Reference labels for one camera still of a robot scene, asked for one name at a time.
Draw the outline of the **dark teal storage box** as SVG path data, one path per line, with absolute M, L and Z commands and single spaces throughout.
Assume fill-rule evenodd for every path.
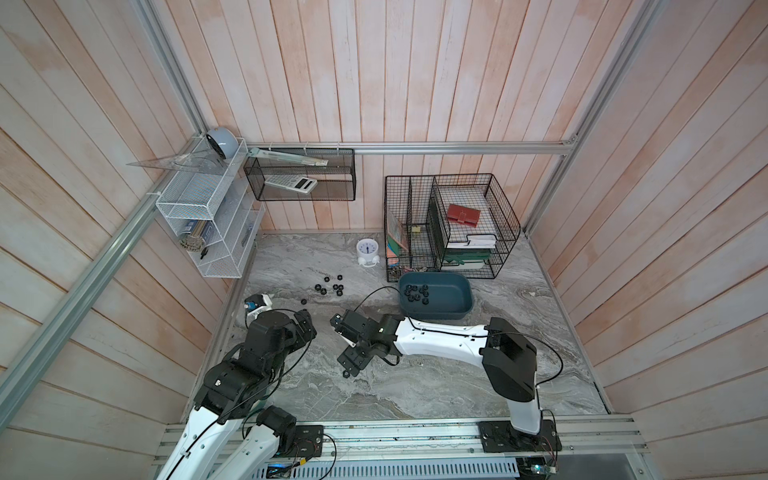
M 418 291 L 410 291 L 417 285 Z M 401 312 L 417 320 L 458 321 L 474 307 L 471 285 L 460 274 L 408 272 L 398 281 Z

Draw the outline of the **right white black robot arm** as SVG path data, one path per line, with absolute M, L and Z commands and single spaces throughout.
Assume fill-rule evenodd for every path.
M 357 376 L 374 358 L 396 366 L 405 356 L 432 356 L 481 369 L 494 392 L 508 405 L 510 419 L 478 423 L 486 453 L 543 447 L 562 450 L 556 421 L 543 418 L 538 397 L 537 348 L 507 320 L 493 317 L 487 325 L 449 326 L 385 315 L 380 320 L 347 310 L 330 319 L 348 343 L 338 357 L 346 378 Z

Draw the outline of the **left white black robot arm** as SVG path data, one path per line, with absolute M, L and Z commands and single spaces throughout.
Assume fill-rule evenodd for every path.
M 267 399 L 287 373 L 287 357 L 307 350 L 317 335 L 305 310 L 264 311 L 251 321 L 245 341 L 205 374 L 180 439 L 160 479 L 253 479 L 277 453 L 296 448 L 296 418 L 269 406 L 239 448 L 219 466 L 214 463 L 231 435 L 240 432 L 254 406 Z

